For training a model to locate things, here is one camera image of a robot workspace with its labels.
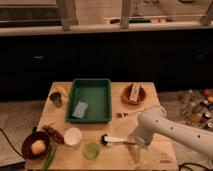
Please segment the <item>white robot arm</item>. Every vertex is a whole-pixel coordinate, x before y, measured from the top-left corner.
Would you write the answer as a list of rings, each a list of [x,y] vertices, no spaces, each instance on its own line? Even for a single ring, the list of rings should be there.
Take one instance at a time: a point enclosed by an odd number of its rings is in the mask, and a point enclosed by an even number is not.
[[[170,121],[166,115],[167,112],[161,105],[153,105],[140,111],[137,117],[138,125],[132,132],[135,143],[146,148],[157,133],[213,160],[213,132]]]

